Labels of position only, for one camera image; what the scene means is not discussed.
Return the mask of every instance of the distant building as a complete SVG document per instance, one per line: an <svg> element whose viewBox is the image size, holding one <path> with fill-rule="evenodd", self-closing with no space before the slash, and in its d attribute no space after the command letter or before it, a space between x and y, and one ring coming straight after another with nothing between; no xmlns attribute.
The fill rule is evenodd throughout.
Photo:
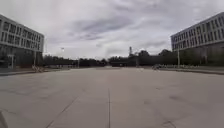
<svg viewBox="0 0 224 128"><path fill-rule="evenodd" d="M191 50L201 57L224 52L224 12L171 36L172 50Z"/></svg>
<svg viewBox="0 0 224 128"><path fill-rule="evenodd" d="M43 34L0 15L0 67L39 64L43 46Z"/></svg>

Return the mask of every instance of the office building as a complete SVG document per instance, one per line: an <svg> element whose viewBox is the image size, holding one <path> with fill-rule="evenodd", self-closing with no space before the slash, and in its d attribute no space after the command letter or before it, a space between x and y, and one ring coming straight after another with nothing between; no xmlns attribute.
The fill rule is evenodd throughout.
<svg viewBox="0 0 224 128"><path fill-rule="evenodd" d="M172 50L191 50L207 57L224 52L224 12L195 24L171 36Z"/></svg>
<svg viewBox="0 0 224 128"><path fill-rule="evenodd" d="M0 15L0 67L40 63L44 35Z"/></svg>

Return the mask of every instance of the cloud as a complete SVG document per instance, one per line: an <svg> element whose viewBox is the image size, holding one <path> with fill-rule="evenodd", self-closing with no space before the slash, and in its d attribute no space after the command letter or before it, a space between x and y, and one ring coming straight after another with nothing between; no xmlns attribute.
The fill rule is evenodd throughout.
<svg viewBox="0 0 224 128"><path fill-rule="evenodd" d="M170 35L223 11L222 0L0 0L0 13L45 35L45 53L78 58L170 49Z"/></svg>

